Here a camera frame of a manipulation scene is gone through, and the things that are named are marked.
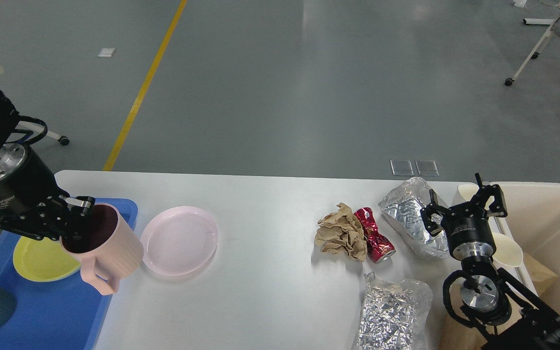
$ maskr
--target mug handle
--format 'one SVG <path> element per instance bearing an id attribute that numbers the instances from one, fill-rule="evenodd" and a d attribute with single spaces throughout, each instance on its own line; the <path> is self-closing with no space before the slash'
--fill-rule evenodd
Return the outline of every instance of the mug handle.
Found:
<path id="1" fill-rule="evenodd" d="M 118 285 L 120 284 L 120 279 L 113 278 L 109 281 L 105 281 L 96 275 L 96 258 L 91 257 L 87 259 L 82 259 L 81 261 L 81 275 L 82 279 L 87 283 L 96 288 L 101 295 L 110 295 L 118 291 Z"/>

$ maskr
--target red can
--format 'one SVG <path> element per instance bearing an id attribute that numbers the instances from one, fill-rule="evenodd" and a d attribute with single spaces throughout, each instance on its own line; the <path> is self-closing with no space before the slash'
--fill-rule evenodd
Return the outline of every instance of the red can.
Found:
<path id="1" fill-rule="evenodd" d="M 362 224 L 364 236 L 367 239 L 368 256 L 372 261 L 378 263 L 388 259 L 396 252 L 395 246 L 377 229 L 377 224 L 373 217 L 373 209 L 369 207 L 358 209 L 353 215 L 356 215 Z"/>

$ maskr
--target white table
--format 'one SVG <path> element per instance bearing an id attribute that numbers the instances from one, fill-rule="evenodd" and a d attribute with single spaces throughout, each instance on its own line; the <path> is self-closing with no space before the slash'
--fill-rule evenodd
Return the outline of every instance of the white table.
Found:
<path id="1" fill-rule="evenodd" d="M 401 181 L 100 171 L 60 171 L 56 180 L 71 195 L 135 201 L 138 237 L 155 215 L 175 206 L 203 208 L 219 228 L 217 251 L 201 270 L 161 281 L 142 266 L 124 279 L 97 350 L 348 350 L 364 274 L 371 271 L 429 284 L 427 348 L 438 348 L 442 282 L 459 262 L 417 258 L 380 214 L 380 232 L 397 249 L 388 261 L 352 261 L 313 244 L 318 219 L 338 202 L 379 213 L 377 203 Z M 447 204 L 460 184 L 429 183 Z"/>

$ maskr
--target blue tray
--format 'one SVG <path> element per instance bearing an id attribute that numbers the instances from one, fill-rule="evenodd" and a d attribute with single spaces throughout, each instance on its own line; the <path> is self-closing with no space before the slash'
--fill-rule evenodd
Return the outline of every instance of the blue tray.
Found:
<path id="1" fill-rule="evenodd" d="M 106 198 L 97 198 L 96 202 L 112 204 L 135 228 L 135 202 Z M 0 287 L 17 299 L 13 316 L 0 327 L 0 350 L 91 350 L 111 296 L 100 295 L 82 281 L 79 272 L 54 282 L 24 279 L 14 269 L 12 260 L 19 238 L 5 231 L 0 236 Z"/>

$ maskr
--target aluminum foil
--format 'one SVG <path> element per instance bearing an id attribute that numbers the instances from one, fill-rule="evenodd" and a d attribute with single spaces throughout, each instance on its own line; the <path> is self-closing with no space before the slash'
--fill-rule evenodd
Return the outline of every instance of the aluminum foil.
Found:
<path id="1" fill-rule="evenodd" d="M 371 272 L 352 350 L 424 350 L 433 293 L 421 281 L 387 282 Z"/>
<path id="2" fill-rule="evenodd" d="M 422 177 L 412 177 L 391 190 L 378 204 L 391 226 L 403 237 L 403 241 L 422 257 L 444 258 L 449 255 L 449 246 L 444 233 L 431 237 L 420 217 L 420 210 L 431 202 L 429 184 Z M 448 205 L 438 197 L 438 203 Z M 433 215 L 436 222 L 442 220 Z"/>

